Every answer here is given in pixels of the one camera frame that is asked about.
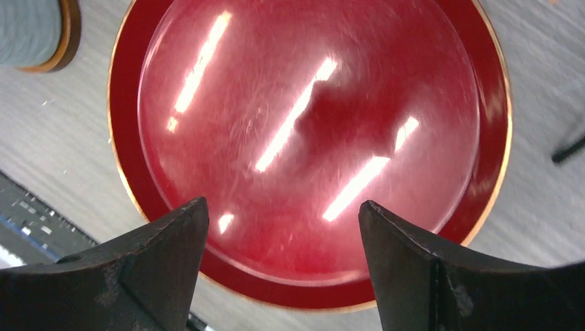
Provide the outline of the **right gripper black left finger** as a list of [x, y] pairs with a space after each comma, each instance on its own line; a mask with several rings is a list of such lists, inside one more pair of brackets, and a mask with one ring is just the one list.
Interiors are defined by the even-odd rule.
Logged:
[[53, 264], [1, 271], [2, 330], [184, 330], [208, 226], [193, 199]]

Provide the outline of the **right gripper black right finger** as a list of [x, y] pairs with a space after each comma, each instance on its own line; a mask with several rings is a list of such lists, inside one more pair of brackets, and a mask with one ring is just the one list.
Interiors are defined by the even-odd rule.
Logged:
[[359, 227], [384, 330], [583, 330], [584, 264], [541, 268], [476, 252], [374, 201]]

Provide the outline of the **red round tray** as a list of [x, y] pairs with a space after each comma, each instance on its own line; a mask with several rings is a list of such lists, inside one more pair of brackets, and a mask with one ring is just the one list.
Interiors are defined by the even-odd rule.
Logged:
[[478, 1], [133, 1], [108, 119], [145, 219], [206, 198], [205, 278], [312, 311], [375, 304], [364, 201], [469, 244], [512, 140]]

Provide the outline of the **brown ringed wooden coaster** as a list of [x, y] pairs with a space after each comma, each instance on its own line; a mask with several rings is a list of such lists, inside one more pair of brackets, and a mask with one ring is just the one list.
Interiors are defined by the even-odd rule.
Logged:
[[81, 11], [77, 0], [58, 0], [61, 12], [61, 36], [54, 54], [37, 66], [17, 67], [31, 73], [56, 72], [64, 69], [75, 57], [81, 40]]

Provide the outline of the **grey blue cup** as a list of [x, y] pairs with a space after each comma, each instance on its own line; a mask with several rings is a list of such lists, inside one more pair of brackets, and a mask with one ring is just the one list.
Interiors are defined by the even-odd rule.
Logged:
[[61, 37], [57, 0], [1, 2], [1, 65], [30, 67], [48, 61]]

